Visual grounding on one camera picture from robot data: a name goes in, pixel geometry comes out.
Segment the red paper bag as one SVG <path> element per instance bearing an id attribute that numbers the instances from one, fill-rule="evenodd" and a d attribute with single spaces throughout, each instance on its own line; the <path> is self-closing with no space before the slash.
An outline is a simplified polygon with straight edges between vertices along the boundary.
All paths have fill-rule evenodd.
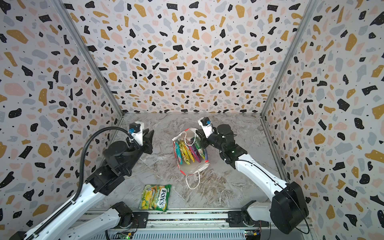
<path id="1" fill-rule="evenodd" d="M 193 155 L 190 151 L 189 146 L 195 145 L 195 139 L 200 140 L 200 138 L 198 136 L 198 130 L 196 128 L 188 128 L 187 130 L 181 132 L 179 135 L 177 135 L 176 137 L 174 137 L 172 139 L 174 155 L 176 158 L 178 169 L 184 175 L 187 187 L 190 190 L 194 190 L 200 185 L 202 171 L 207 169 L 210 165 L 208 152 L 206 149 L 204 149 L 205 155 L 206 155 L 206 160 L 204 161 L 202 158 L 200 158 L 201 159 L 200 163 L 198 163 L 197 161 L 194 162 L 194 158 L 193 158 Z M 180 145 L 181 141 L 184 141 L 185 144 L 187 145 L 187 147 L 190 151 L 190 157 L 193 158 L 190 165 L 187 165 L 187 163 L 185 162 L 185 157 L 184 157 L 182 151 L 181 151 L 181 154 L 182 154 L 182 158 L 183 158 L 183 164 L 179 165 L 178 160 L 177 160 L 177 156 L 176 156 L 175 145 L 174 145 L 175 140 L 179 141 L 179 145 Z"/>

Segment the yellow green Fox's candy bag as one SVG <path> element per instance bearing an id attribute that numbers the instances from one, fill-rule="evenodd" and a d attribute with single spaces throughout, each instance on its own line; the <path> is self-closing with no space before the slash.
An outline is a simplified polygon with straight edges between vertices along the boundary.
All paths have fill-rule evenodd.
<path id="1" fill-rule="evenodd" d="M 166 212 L 171 185 L 145 185 L 140 200 L 140 210 Z"/>

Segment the green snack packet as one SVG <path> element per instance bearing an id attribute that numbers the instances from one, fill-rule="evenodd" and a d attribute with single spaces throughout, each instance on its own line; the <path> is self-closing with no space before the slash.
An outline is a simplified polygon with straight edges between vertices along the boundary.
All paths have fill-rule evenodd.
<path id="1" fill-rule="evenodd" d="M 195 139 L 195 148 L 197 149 L 200 158 L 202 158 L 204 161 L 206 160 L 205 150 L 201 146 L 201 141 L 198 139 Z"/>

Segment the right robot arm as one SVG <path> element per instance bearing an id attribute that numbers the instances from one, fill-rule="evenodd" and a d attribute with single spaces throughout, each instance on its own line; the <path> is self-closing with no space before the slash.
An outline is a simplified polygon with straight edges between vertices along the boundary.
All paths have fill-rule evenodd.
<path id="1" fill-rule="evenodd" d="M 219 150 L 221 159 L 254 182 L 270 200 L 268 203 L 251 201 L 242 207 L 242 222 L 253 226 L 256 222 L 274 224 L 284 234 L 297 229 L 307 221 L 309 210 L 302 188 L 288 183 L 266 170 L 241 146 L 227 124 L 213 127 L 209 118 L 203 118 L 197 130 L 204 148 L 212 146 Z"/>

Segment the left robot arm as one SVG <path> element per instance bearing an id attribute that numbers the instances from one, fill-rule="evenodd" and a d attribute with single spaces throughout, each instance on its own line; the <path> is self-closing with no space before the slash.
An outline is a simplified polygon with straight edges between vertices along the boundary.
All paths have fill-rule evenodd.
<path id="1" fill-rule="evenodd" d="M 115 227 L 139 228 L 133 211 L 119 202 L 90 221 L 74 227 L 74 223 L 91 207 L 113 192 L 126 177 L 132 175 L 133 167 L 143 154 L 152 154 L 154 131 L 143 128 L 144 124 L 130 124 L 129 130 L 106 127 L 94 133 L 85 143 L 80 160 L 79 186 L 73 197 L 67 200 L 47 219 L 27 232 L 18 231 L 12 240 L 86 240 Z M 92 141 L 100 134 L 116 130 L 126 134 L 124 141 L 117 141 L 103 152 L 104 163 L 88 178 L 85 178 L 85 160 Z"/>

